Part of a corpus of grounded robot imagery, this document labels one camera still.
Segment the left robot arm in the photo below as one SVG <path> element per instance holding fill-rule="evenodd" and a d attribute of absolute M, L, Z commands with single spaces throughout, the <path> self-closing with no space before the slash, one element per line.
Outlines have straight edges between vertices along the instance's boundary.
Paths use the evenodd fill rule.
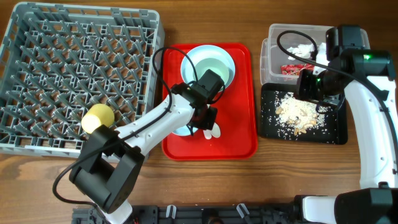
<path fill-rule="evenodd" d="M 169 96 L 137 121 L 115 130 L 97 127 L 83 148 L 69 180 L 99 208 L 108 223 L 124 223 L 132 213 L 127 201 L 146 155 L 183 126 L 212 129 L 214 97 L 224 81 L 207 70 L 199 80 L 175 84 Z"/>

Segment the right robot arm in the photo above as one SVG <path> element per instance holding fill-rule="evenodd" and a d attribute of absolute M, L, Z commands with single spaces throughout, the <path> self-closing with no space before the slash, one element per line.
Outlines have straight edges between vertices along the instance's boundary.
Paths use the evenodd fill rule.
<path fill-rule="evenodd" d="M 302 219 L 317 223 L 397 223 L 396 73 L 385 50 L 363 45 L 358 26 L 326 32 L 328 66 L 302 71 L 295 97 L 317 104 L 343 94 L 354 118 L 361 160 L 360 189 L 336 197 L 304 196 Z"/>

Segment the yellow plastic cup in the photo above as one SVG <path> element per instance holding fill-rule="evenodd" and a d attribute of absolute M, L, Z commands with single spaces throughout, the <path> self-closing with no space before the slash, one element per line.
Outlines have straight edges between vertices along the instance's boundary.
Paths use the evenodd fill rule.
<path fill-rule="evenodd" d="M 91 134 L 96 128 L 101 125 L 110 127 L 114 123 L 114 112 L 105 104 L 93 105 L 86 115 L 81 119 L 81 127 L 83 130 Z"/>

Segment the red snack wrapper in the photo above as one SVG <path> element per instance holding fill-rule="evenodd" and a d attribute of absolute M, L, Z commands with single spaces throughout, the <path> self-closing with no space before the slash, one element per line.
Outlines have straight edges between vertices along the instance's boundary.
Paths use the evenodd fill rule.
<path fill-rule="evenodd" d="M 302 70 L 313 71 L 315 67 L 309 63 L 296 65 L 283 65 L 280 67 L 283 75 L 299 75 Z"/>

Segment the green bowl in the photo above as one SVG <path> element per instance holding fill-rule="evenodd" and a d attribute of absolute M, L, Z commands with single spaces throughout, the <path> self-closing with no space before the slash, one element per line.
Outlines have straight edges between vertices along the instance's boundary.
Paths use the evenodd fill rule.
<path fill-rule="evenodd" d="M 229 67 L 216 58 L 205 58 L 195 65 L 198 78 L 201 78 L 207 70 L 215 72 L 224 81 L 225 87 L 228 86 Z"/>

